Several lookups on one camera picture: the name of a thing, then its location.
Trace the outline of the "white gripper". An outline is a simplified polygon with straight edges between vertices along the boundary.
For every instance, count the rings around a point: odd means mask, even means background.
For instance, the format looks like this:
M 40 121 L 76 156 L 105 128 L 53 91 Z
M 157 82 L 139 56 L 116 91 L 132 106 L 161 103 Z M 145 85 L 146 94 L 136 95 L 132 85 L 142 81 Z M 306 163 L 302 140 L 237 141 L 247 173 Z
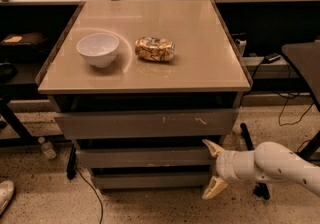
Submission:
M 205 188 L 202 198 L 205 200 L 212 199 L 225 190 L 227 182 L 235 182 L 238 177 L 234 171 L 233 160 L 235 151 L 224 151 L 220 145 L 204 139 L 203 143 L 207 146 L 210 154 L 216 159 L 216 171 L 220 176 L 212 176 L 208 186 Z

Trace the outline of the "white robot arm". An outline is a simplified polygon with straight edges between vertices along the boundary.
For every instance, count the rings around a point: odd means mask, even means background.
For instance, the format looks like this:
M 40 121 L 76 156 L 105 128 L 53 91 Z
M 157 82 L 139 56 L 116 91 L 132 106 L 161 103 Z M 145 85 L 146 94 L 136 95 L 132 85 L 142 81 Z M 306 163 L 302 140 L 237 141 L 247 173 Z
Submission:
M 320 167 L 302 159 L 279 143 L 263 142 L 250 151 L 225 150 L 209 140 L 204 140 L 203 143 L 216 159 L 216 172 L 203 192 L 203 199 L 214 198 L 229 183 L 240 181 L 290 181 L 320 196 Z

